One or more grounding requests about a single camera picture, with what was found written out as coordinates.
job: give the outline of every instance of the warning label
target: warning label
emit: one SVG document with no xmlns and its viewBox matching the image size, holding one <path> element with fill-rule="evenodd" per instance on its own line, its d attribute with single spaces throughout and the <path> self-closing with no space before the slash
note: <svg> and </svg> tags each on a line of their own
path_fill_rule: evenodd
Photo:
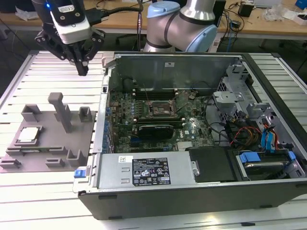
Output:
<svg viewBox="0 0 307 230">
<path fill-rule="evenodd" d="M 133 159 L 134 186 L 171 184 L 167 158 Z"/>
</svg>

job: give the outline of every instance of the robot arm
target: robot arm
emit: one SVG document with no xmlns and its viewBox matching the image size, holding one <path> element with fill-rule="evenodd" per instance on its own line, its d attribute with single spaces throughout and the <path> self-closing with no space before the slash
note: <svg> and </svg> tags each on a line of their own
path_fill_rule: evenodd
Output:
<svg viewBox="0 0 307 230">
<path fill-rule="evenodd" d="M 88 62 L 104 43 L 105 33 L 92 28 L 101 19 L 120 11 L 142 12 L 139 8 L 120 7 L 112 10 L 85 10 L 83 0 L 32 0 L 43 21 L 43 30 L 35 40 L 61 60 L 75 65 L 79 75 L 88 72 Z"/>
<path fill-rule="evenodd" d="M 205 52 L 213 43 L 215 0 L 188 0 L 180 9 L 171 1 L 153 3 L 148 8 L 147 44 L 144 51 L 169 52 L 174 47 L 186 52 Z"/>
</svg>

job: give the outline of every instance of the motherboard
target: motherboard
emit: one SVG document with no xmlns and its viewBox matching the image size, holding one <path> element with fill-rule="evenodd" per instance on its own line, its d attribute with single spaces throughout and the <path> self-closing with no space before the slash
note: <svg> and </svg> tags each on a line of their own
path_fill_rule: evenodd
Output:
<svg viewBox="0 0 307 230">
<path fill-rule="evenodd" d="M 197 91 L 110 92 L 115 153 L 214 145 Z"/>
</svg>

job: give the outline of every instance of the desk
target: desk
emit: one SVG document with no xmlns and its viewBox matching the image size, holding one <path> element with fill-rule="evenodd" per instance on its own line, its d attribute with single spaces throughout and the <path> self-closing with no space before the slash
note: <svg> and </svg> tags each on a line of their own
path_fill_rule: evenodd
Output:
<svg viewBox="0 0 307 230">
<path fill-rule="evenodd" d="M 296 0 L 283 0 L 285 7 L 293 10 Z M 86 9 L 94 8 L 97 1 L 84 0 Z M 226 9 L 231 3 L 237 2 L 237 0 L 227 0 Z M 121 0 L 106 1 L 105 8 L 112 9 L 120 6 L 131 6 L 134 3 L 123 3 Z M 148 4 L 144 4 L 143 25 L 142 34 L 146 34 L 147 30 L 147 9 Z M 237 12 L 238 7 L 234 7 L 233 11 Z M 283 22 L 266 22 L 261 18 L 263 9 L 253 10 L 249 18 L 244 18 L 244 29 L 238 33 L 237 37 L 241 38 L 262 38 L 262 39 L 282 39 L 282 40 L 306 40 L 307 29 L 305 26 L 300 26 L 295 22 L 285 19 Z M 15 14 L 1 14 L 0 18 L 8 24 L 13 30 L 28 30 L 28 31 L 40 31 L 41 20 L 30 20 L 28 22 L 19 19 Z M 231 13 L 232 19 L 238 19 L 233 13 Z M 109 16 L 108 20 L 96 25 L 96 28 L 103 29 L 106 33 L 118 33 L 118 34 L 136 34 L 136 21 L 137 12 L 124 12 L 116 13 Z M 216 52 L 219 41 L 223 37 L 226 26 L 225 18 L 218 28 L 218 34 L 216 40 L 211 47 L 211 52 Z M 0 29 L 3 31 L 6 29 L 4 25 L 0 25 Z"/>
<path fill-rule="evenodd" d="M 225 9 L 228 6 L 238 0 L 227 0 Z M 283 0 L 284 7 L 294 10 L 296 0 Z M 238 11 L 239 7 L 234 7 L 232 11 Z M 281 40 L 306 40 L 307 39 L 307 27 L 300 26 L 299 24 L 289 20 L 284 19 L 283 22 L 266 22 L 262 19 L 262 13 L 264 9 L 254 9 L 250 17 L 243 17 L 245 21 L 245 26 L 242 31 L 240 31 L 237 37 L 240 38 L 260 38 L 260 39 L 281 39 Z M 230 12 L 230 18 L 232 20 L 242 21 L 235 14 Z M 226 19 L 222 18 L 220 23 L 218 34 L 215 38 L 214 44 L 210 49 L 210 52 L 216 52 L 218 44 L 221 38 L 224 36 L 226 31 Z"/>
</svg>

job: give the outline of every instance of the metal slotted table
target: metal slotted table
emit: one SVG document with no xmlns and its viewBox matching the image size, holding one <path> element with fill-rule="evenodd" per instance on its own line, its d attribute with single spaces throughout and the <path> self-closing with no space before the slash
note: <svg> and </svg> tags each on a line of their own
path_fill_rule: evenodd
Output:
<svg viewBox="0 0 307 230">
<path fill-rule="evenodd" d="M 62 92 L 63 102 L 71 110 L 89 106 L 98 111 L 103 78 L 101 57 L 102 52 L 90 63 L 88 75 L 80 77 L 74 66 L 48 52 L 29 55 L 0 100 L 0 157 L 5 155 L 23 119 L 20 112 L 25 104 L 38 104 L 41 111 L 54 110 L 47 101 L 50 92 Z M 252 57 L 306 129 L 307 91 L 300 79 L 280 58 L 266 54 Z M 72 192 L 72 183 L 73 172 L 0 174 L 0 228 L 231 230 L 246 226 L 247 230 L 280 230 L 307 226 L 307 195 L 277 208 L 99 221 Z"/>
</svg>

